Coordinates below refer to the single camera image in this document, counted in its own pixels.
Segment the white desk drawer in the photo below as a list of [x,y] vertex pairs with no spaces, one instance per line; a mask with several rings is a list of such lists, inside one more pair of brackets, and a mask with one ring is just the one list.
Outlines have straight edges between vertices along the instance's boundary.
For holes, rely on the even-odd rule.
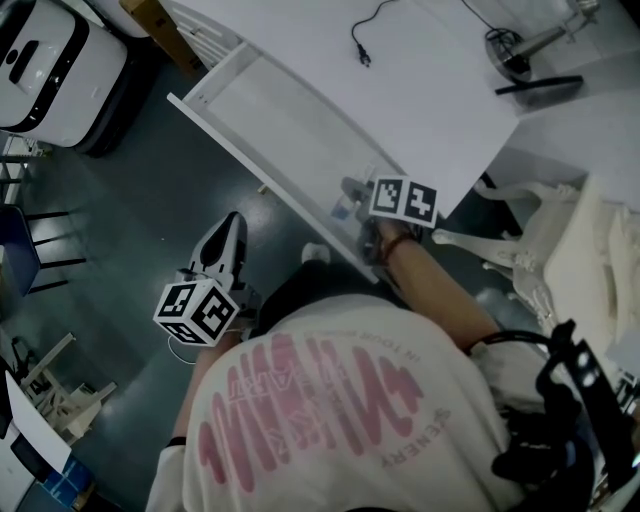
[[243,43],[184,97],[168,101],[249,170],[370,282],[357,248],[360,224],[331,209],[341,182],[395,175],[373,143],[290,73]]

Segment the person's right forearm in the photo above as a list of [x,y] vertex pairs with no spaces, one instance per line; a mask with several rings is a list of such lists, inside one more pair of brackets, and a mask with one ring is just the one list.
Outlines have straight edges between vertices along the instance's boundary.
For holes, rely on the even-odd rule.
[[462,351],[499,332],[485,309],[395,222],[378,225],[382,257],[410,308],[442,328]]

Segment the white pink-print T-shirt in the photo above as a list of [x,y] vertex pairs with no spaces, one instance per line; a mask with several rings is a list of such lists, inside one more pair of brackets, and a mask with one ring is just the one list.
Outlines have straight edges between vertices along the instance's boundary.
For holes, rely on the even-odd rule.
[[543,356],[461,352],[432,321],[326,299],[225,352],[160,453],[146,512],[504,512],[509,409],[537,412]]

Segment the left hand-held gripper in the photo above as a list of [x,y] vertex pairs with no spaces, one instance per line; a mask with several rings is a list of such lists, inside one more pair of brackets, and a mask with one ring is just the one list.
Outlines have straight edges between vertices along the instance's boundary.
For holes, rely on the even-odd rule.
[[244,216],[239,212],[227,214],[201,238],[192,253],[194,265],[214,266],[180,270],[164,287],[153,321],[189,346],[214,347],[233,329],[252,329],[262,300],[239,279],[246,246]]

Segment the blue plastic crate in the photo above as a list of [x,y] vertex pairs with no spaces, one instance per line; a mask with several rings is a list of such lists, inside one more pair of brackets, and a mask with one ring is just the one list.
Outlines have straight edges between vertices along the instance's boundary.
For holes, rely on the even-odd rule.
[[93,473],[71,455],[61,473],[52,471],[41,486],[59,504],[80,512],[95,488]]

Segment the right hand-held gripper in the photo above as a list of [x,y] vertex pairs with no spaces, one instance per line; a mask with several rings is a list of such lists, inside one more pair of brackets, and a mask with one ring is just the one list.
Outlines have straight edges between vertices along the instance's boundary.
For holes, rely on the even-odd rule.
[[380,220],[403,223],[418,239],[436,223],[437,191],[406,176],[379,176],[366,183],[344,177],[341,188],[349,200],[364,200],[355,203],[354,218],[362,223],[360,250],[366,263],[381,262]]

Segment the black backpack harness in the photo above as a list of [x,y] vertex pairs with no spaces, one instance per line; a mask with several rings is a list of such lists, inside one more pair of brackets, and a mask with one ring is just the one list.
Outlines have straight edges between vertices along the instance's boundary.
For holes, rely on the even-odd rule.
[[535,380],[543,412],[513,413],[507,421],[509,447],[491,465],[496,476],[534,488],[508,512],[589,512],[598,457],[611,493],[628,484],[639,468],[633,419],[619,406],[587,341],[573,338],[575,329],[568,320],[549,336],[511,330],[483,340],[488,345],[542,345],[549,351]]

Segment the blue chair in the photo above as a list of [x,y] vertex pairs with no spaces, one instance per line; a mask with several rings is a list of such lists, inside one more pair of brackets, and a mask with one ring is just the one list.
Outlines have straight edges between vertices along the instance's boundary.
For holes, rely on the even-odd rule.
[[8,257],[8,262],[14,274],[17,291],[21,297],[45,290],[64,286],[69,283],[63,279],[44,285],[34,284],[41,270],[68,267],[87,262],[86,258],[73,258],[51,262],[40,260],[36,247],[44,244],[45,240],[35,242],[32,237],[30,221],[49,218],[68,217],[67,211],[55,211],[39,214],[25,214],[17,205],[0,205],[0,247]]

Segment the brown cardboard box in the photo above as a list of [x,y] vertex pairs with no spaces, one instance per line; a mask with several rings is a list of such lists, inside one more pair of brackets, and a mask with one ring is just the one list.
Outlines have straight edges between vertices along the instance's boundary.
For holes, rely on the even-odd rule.
[[159,0],[119,0],[119,4],[181,71],[196,75],[202,62]]

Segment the person's black trousers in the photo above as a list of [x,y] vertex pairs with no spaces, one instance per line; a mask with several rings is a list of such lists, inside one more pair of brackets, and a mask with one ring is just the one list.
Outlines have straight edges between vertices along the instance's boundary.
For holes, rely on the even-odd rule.
[[401,309],[407,304],[391,286],[371,283],[351,265],[312,260],[303,263],[262,305],[257,326],[249,338],[266,334],[287,316],[324,299],[346,295],[375,297]]

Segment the silver desk lamp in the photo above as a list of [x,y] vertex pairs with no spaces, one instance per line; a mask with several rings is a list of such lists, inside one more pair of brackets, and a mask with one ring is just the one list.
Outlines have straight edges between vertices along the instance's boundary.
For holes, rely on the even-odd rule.
[[495,69],[519,85],[531,80],[532,58],[562,38],[575,40],[575,34],[595,22],[600,0],[567,0],[571,16],[559,25],[525,39],[507,28],[491,28],[485,34],[485,48]]

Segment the white table with metal legs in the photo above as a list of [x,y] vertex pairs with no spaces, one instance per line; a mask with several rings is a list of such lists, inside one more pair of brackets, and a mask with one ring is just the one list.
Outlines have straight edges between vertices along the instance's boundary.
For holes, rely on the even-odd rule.
[[76,340],[66,334],[25,376],[17,378],[9,368],[0,378],[7,392],[10,425],[26,442],[26,450],[51,470],[61,474],[72,446],[91,429],[107,398],[117,389],[114,382],[95,391],[86,384],[67,390],[50,366]]

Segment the white black device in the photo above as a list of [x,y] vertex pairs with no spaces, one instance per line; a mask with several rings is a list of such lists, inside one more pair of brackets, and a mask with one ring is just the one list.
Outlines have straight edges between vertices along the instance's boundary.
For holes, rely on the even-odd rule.
[[26,493],[36,482],[43,482],[52,471],[51,465],[33,450],[28,442],[19,442],[18,451],[24,465],[12,451],[20,434],[9,429],[0,439],[0,512],[16,512]]

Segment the large white black robot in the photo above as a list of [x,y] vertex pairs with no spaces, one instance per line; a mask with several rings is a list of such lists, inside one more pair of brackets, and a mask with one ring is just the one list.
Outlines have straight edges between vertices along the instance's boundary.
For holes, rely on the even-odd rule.
[[0,132],[101,157],[124,137],[158,67],[150,44],[62,0],[0,0]]

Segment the white desk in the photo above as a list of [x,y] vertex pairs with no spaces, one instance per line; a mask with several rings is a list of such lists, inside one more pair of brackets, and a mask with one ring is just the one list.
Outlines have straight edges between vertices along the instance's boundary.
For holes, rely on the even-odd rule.
[[451,214],[519,124],[460,0],[164,0],[194,44],[235,36],[435,189]]

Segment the cream ornate vanity table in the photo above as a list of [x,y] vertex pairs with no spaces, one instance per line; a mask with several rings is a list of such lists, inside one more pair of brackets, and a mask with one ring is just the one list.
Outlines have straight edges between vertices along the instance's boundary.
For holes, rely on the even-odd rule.
[[615,372],[614,345],[640,327],[640,219],[623,204],[603,201],[593,178],[581,188],[525,182],[475,190],[492,201],[537,199],[539,205],[518,238],[437,229],[433,241],[464,249],[509,279],[513,298],[544,332],[574,321],[577,336]]

